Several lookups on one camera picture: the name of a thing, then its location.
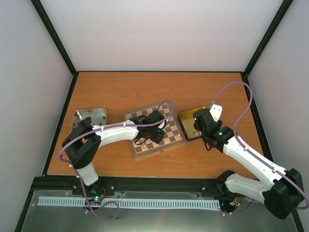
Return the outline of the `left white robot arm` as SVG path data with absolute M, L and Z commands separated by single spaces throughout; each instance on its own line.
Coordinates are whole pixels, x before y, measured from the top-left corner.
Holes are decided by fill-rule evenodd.
M 123 140 L 139 139 L 159 144 L 164 137 L 163 129 L 168 122 L 169 118 L 164 117 L 158 110 L 154 110 L 148 116 L 131 117 L 122 123 L 106 126 L 82 122 L 62 143 L 58 157 L 61 158 L 62 153 L 66 153 L 77 177 L 84 183 L 84 190 L 93 195 L 100 190 L 98 174 L 92 163 L 100 147 Z

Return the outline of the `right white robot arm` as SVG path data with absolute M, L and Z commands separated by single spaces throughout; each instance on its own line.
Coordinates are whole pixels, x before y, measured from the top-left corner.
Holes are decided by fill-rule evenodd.
M 225 189 L 263 203 L 279 219 L 287 218 L 305 198 L 300 172 L 294 168 L 286 170 L 252 149 L 236 132 L 222 125 L 221 113 L 218 105 L 196 111 L 193 113 L 195 130 L 201 132 L 207 150 L 216 148 L 257 177 L 253 180 L 225 172 Z

